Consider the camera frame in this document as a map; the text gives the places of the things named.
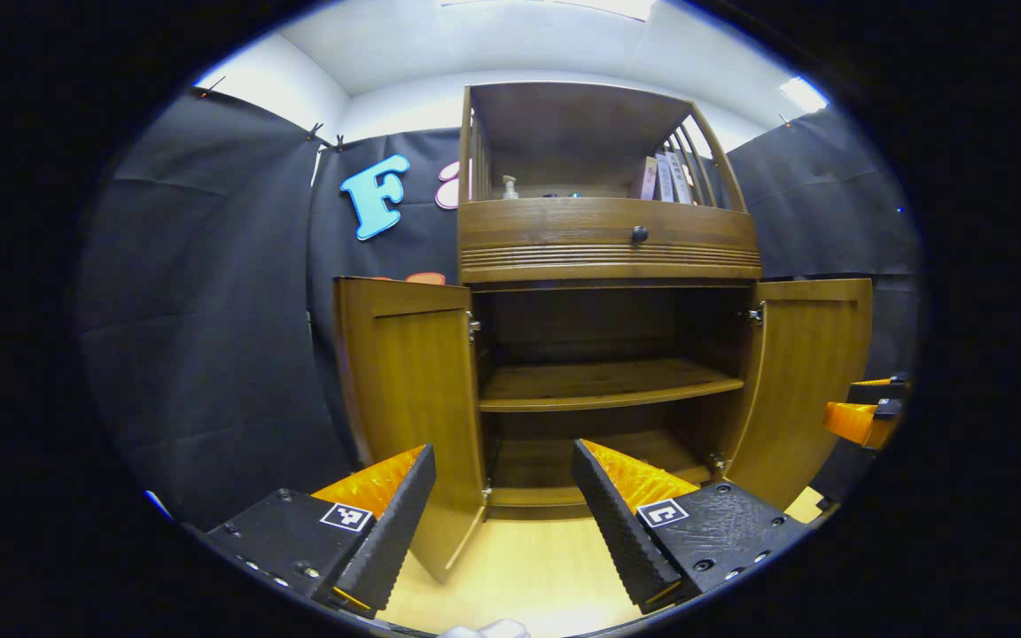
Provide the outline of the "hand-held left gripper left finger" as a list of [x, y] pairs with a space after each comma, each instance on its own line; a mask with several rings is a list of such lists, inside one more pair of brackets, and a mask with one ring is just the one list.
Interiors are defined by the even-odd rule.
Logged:
[[373, 619], [392, 597], [434, 485], [436, 454], [420, 445], [312, 494], [279, 488], [201, 540], [299, 598]]

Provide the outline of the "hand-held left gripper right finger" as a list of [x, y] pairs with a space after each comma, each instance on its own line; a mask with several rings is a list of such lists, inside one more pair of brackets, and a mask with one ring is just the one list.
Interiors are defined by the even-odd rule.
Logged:
[[571, 473], [643, 614], [704, 596], [811, 530], [733, 482], [698, 487], [591, 440], [574, 442]]

